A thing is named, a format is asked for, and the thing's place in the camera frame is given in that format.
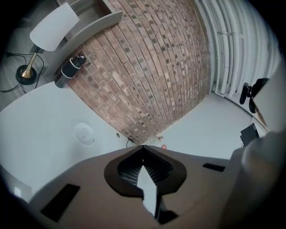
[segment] black water bottle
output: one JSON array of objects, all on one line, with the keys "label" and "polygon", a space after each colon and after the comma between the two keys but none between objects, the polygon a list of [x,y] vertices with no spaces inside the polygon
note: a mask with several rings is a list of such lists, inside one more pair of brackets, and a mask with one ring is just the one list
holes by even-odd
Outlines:
[{"label": "black water bottle", "polygon": [[70,58],[61,69],[61,73],[55,79],[55,84],[59,88],[63,88],[67,82],[80,70],[80,67],[86,62],[83,53],[79,53],[76,57]]}]

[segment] black camera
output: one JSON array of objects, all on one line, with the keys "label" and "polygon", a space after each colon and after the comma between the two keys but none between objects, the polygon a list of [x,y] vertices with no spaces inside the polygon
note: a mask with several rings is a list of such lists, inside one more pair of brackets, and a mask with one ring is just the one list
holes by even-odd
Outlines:
[{"label": "black camera", "polygon": [[244,104],[246,98],[249,99],[249,110],[251,113],[256,113],[256,106],[253,101],[253,98],[257,95],[257,93],[261,90],[261,88],[264,86],[264,84],[267,83],[269,79],[268,78],[261,78],[256,81],[256,83],[253,86],[249,86],[248,83],[243,84],[241,96],[240,96],[240,104]]}]

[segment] white lamp shade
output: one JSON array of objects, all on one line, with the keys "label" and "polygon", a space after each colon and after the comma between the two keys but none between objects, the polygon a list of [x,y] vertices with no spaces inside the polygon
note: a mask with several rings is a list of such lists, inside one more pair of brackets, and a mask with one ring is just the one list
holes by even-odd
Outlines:
[{"label": "white lamp shade", "polygon": [[80,19],[68,3],[46,16],[30,33],[32,42],[46,51],[55,51]]}]

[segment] brick wall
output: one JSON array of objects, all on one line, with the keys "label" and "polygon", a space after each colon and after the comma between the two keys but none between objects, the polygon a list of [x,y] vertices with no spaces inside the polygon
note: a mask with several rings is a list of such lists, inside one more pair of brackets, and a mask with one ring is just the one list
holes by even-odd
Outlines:
[{"label": "brick wall", "polygon": [[122,21],[81,45],[87,63],[70,87],[100,117],[142,144],[209,92],[206,29],[194,0],[109,0]]}]

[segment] white tabletop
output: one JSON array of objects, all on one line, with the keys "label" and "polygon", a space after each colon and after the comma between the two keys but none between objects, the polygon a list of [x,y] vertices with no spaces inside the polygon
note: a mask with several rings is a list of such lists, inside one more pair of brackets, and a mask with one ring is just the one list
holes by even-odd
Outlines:
[{"label": "white tabletop", "polygon": [[[78,123],[92,127],[94,145],[75,139]],[[71,88],[51,82],[0,112],[0,164],[35,193],[75,163],[126,147],[127,138],[116,133]]]}]

